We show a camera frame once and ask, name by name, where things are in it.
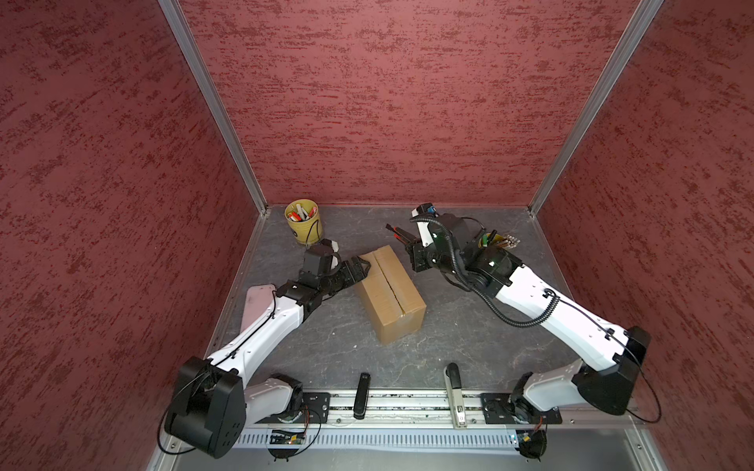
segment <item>mounting plate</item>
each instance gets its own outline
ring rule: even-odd
[[[329,393],[310,393],[304,392],[304,404],[309,407],[310,410],[317,411],[322,418],[322,423],[327,422],[327,415],[329,413]],[[274,414],[269,417],[261,419],[258,424],[303,424],[306,417],[304,414],[298,414],[293,420],[287,420],[285,414]],[[316,424],[317,415],[311,415],[312,423]]]
[[[482,400],[482,412],[484,413],[484,421],[490,425],[518,425],[516,419],[513,418],[504,408],[499,407],[495,402],[505,404],[508,402],[508,393],[481,393],[480,399]],[[542,423],[549,425],[560,425],[563,423],[563,419],[560,416],[560,410],[557,408],[551,409],[547,412],[542,412]]]

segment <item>black handle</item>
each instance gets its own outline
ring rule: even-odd
[[[458,370],[458,365],[449,363],[445,375],[450,379],[451,389],[461,389],[461,372]]]
[[[369,383],[372,376],[369,373],[362,373],[359,377],[359,387],[356,389],[356,400],[354,401],[354,418],[361,420],[366,415],[366,398],[369,396]]]

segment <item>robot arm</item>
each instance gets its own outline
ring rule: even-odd
[[[288,280],[268,303],[256,305],[250,325],[206,359],[192,357],[180,368],[173,401],[165,412],[165,432],[212,457],[227,453],[246,422],[302,407],[302,385],[285,375],[274,375],[246,388],[254,371],[283,338],[307,320],[325,295],[353,286],[369,273],[369,262],[359,257],[342,261],[337,244],[329,240],[307,249],[297,281]]]
[[[484,227],[474,234],[462,218],[438,214],[432,203],[412,211],[419,237],[400,228],[395,233],[409,253],[414,271],[438,268],[450,282],[475,292],[504,322],[514,327],[542,326],[565,342],[580,359],[548,373],[523,375],[510,396],[509,409],[531,423],[540,411],[589,402],[599,410],[626,411],[649,344],[639,327],[624,329],[610,323],[545,283],[515,255],[494,243],[480,242]],[[493,303],[497,299],[530,320],[513,320]]]

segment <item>black cable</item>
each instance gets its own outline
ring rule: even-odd
[[[550,299],[550,303],[547,305],[547,308],[544,310],[544,314],[547,315],[547,317],[550,317],[553,315],[553,312],[555,311],[555,307],[557,307],[558,303],[560,302],[560,296],[556,295],[555,292],[550,288],[544,289],[544,297],[549,298],[552,296],[553,298]]]
[[[453,282],[452,282],[452,281],[450,280],[450,278],[448,278],[448,277],[447,277],[447,275],[445,275],[445,272],[444,272],[444,271],[441,271],[441,272],[440,272],[440,274],[441,274],[441,275],[443,275],[443,278],[445,278],[445,281],[447,281],[448,283],[452,284],[452,285],[453,285],[453,286],[455,286],[456,288],[460,288],[460,289],[463,289],[463,290],[464,290],[465,292],[471,292],[471,290],[470,290],[470,289],[466,289],[466,287],[465,287],[465,286],[463,286],[463,285],[459,285],[458,283],[453,283]]]
[[[276,310],[277,310],[277,290],[274,289],[274,290],[272,290],[272,312],[270,313],[269,316],[267,316],[267,319],[265,319],[265,321],[263,323],[259,324],[259,327],[257,327],[256,329],[254,329],[254,332],[251,332],[249,334],[249,336],[246,337],[241,343],[239,343],[236,346],[236,348],[234,348],[230,353],[228,353],[228,355],[225,358],[223,358],[220,361],[218,361],[217,363],[215,363],[215,366],[219,366],[220,363],[226,361],[228,358],[235,357],[235,354],[240,350],[240,348],[243,347],[243,345],[250,338],[252,338],[254,336],[254,334],[256,334],[262,327],[264,327],[264,325],[267,323],[267,321],[269,321],[270,319],[273,319],[275,317],[275,311]]]
[[[314,224],[309,226],[309,232],[306,234],[306,241],[304,242],[304,247],[309,247],[309,236],[311,235],[311,230],[314,228],[314,226],[317,226],[317,240],[319,240],[320,237],[320,220],[314,221]]]
[[[482,237],[482,234],[484,234],[485,231],[487,231],[487,228],[484,227],[484,224],[482,224],[479,219],[471,218],[469,216],[463,216],[461,219],[470,219],[479,225],[479,232],[474,236],[474,242],[479,243],[479,238]]]
[[[292,455],[290,455],[290,456],[288,456],[288,457],[286,457],[286,456],[280,456],[280,457],[278,457],[278,456],[276,456],[276,455],[275,455],[275,454],[274,454],[274,453],[272,452],[272,450],[271,450],[270,448],[267,448],[267,451],[269,452],[269,454],[271,454],[271,455],[272,455],[272,456],[273,456],[273,457],[275,458],[275,460],[276,460],[276,459],[278,459],[278,458],[285,458],[285,459],[286,459],[286,461],[288,461],[288,460],[289,460],[290,458],[293,458],[293,457],[295,457],[295,456],[299,456],[299,455],[300,455],[301,453],[303,453],[304,451],[307,451],[307,450],[309,449],[309,447],[310,447],[310,446],[312,446],[312,444],[313,444],[314,442],[316,442],[316,441],[317,441],[317,438],[319,438],[319,436],[320,436],[320,431],[322,430],[322,416],[320,415],[320,413],[319,413],[319,412],[315,411],[314,409],[310,409],[309,407],[307,407],[307,408],[306,408],[306,411],[307,411],[307,415],[308,415],[309,417],[311,417],[311,412],[314,412],[314,413],[315,413],[315,414],[317,415],[317,418],[319,419],[319,424],[320,424],[320,426],[319,426],[319,427],[317,428],[317,435],[315,435],[315,436],[314,436],[314,438],[313,438],[313,439],[312,439],[312,440],[311,440],[311,441],[310,441],[310,442],[309,442],[309,443],[308,443],[308,444],[307,444],[307,445],[306,445],[306,446],[305,446],[304,448],[302,448],[302,449],[298,450],[298,451],[297,451],[296,453],[294,453],[294,454],[292,454]]]
[[[431,224],[435,224],[438,228],[440,228],[440,232],[443,233],[443,236],[448,243],[450,247],[450,261],[451,265],[453,266],[453,270],[455,271],[455,276],[458,278],[458,281],[461,282],[463,286],[473,291],[477,296],[479,296],[482,301],[484,301],[485,304],[487,304],[487,307],[493,312],[494,315],[496,315],[500,320],[502,320],[504,323],[508,324],[512,327],[517,327],[519,329],[526,329],[528,327],[534,327],[538,326],[539,324],[543,323],[547,318],[550,316],[550,313],[543,312],[539,316],[537,316],[534,319],[531,320],[514,320],[510,317],[503,314],[495,304],[493,304],[492,299],[485,294],[481,289],[477,288],[476,285],[474,285],[472,282],[466,279],[466,276],[464,275],[464,269],[461,269],[461,264],[458,262],[458,257],[460,256],[460,249],[456,248],[458,245],[458,242],[455,240],[455,237],[453,236],[453,233],[445,227],[445,225],[442,222],[438,222],[435,218],[430,216],[414,216],[410,219],[411,222],[428,222]]]
[[[310,408],[306,408],[306,410],[307,410],[308,412],[314,412],[314,413],[315,413],[315,414],[317,415],[317,419],[319,420],[320,426],[319,426],[319,427],[317,428],[317,435],[315,435],[315,436],[314,436],[314,439],[313,439],[313,440],[311,440],[311,441],[310,441],[310,442],[308,443],[308,445],[306,445],[306,446],[305,446],[305,447],[304,447],[304,448],[303,448],[302,450],[298,450],[298,451],[297,451],[296,453],[294,453],[294,454],[290,455],[290,457],[291,457],[291,458],[293,458],[293,457],[295,457],[295,456],[299,456],[299,455],[300,455],[301,453],[303,453],[304,451],[307,451],[307,450],[309,449],[309,447],[310,447],[310,446],[311,446],[311,445],[312,445],[312,444],[313,444],[314,442],[316,442],[316,441],[317,441],[317,438],[319,438],[319,436],[320,436],[320,431],[322,430],[322,416],[320,415],[320,413],[319,413],[319,412],[317,412],[317,411],[315,411],[314,409],[310,409]]]
[[[474,222],[476,222],[476,223],[477,223],[477,224],[479,225],[479,227],[481,227],[481,228],[482,228],[482,230],[483,230],[483,231],[484,231],[484,230],[486,229],[486,228],[484,227],[484,224],[482,224],[482,223],[480,222],[480,220],[479,220],[479,219],[476,219],[476,218],[471,218],[471,217],[469,217],[469,216],[463,216],[463,217],[462,217],[461,219],[470,219],[471,221],[474,221]]]
[[[631,350],[628,350],[628,347],[623,342],[621,342],[618,339],[616,339],[613,334],[611,334],[607,329],[605,329],[604,327],[602,327],[597,321],[595,321],[594,319],[592,319],[592,317],[589,314],[583,312],[581,309],[579,309],[578,307],[576,307],[573,304],[569,303],[568,301],[563,300],[562,298],[560,299],[560,302],[562,302],[563,304],[566,304],[566,305],[572,307],[573,309],[575,309],[576,311],[582,313],[588,320],[592,321],[592,323],[595,326],[599,327],[600,330],[602,330],[606,335],[608,335],[610,338],[612,338],[618,345],[620,345],[621,347],[623,347],[624,351],[627,351],[628,354],[631,355],[631,358],[633,358],[633,361],[636,363],[636,366],[639,367],[639,373],[642,374],[642,378],[644,378],[644,382],[647,384],[647,387],[652,392],[652,396],[654,396],[654,402],[657,404],[657,418],[654,419],[654,420],[652,420],[652,421],[650,421],[650,420],[647,420],[647,419],[645,419],[643,417],[640,417],[640,416],[634,414],[629,409],[626,409],[626,412],[628,412],[632,416],[636,417],[640,421],[646,422],[647,424],[656,424],[656,423],[658,423],[660,421],[660,419],[662,419],[662,405],[660,404],[660,398],[657,397],[657,393],[654,391],[654,388],[649,383],[649,380],[647,379],[646,375],[644,374],[644,369],[642,368],[642,363],[639,361],[638,358],[636,358],[636,355],[634,355]]]

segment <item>textured red wall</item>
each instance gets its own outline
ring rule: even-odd
[[[636,0],[184,0],[272,203],[529,203]]]
[[[143,469],[255,210],[157,2],[0,12],[0,468]]]
[[[750,0],[666,0],[540,215],[577,298],[653,334],[677,470],[754,463],[752,24]]]

